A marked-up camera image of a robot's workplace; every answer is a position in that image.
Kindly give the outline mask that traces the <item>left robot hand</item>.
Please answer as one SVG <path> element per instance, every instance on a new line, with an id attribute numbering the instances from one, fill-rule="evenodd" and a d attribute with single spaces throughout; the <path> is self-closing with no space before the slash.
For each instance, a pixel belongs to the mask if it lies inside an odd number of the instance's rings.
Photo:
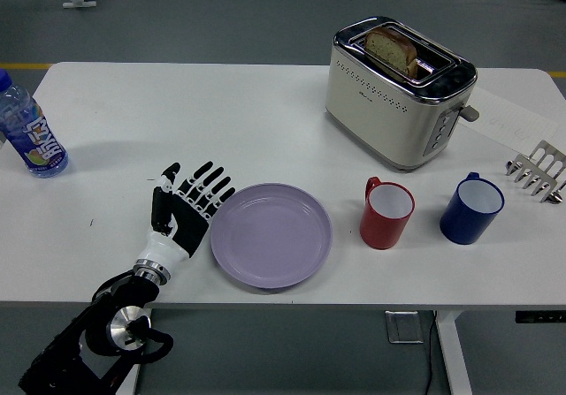
<path id="1" fill-rule="evenodd" d="M 138 262 L 153 262 L 171 273 L 192 257 L 208 231 L 213 216 L 235 194 L 223 167 L 209 161 L 178 186 L 180 164 L 165 169 L 153 189 L 147 246 Z"/>

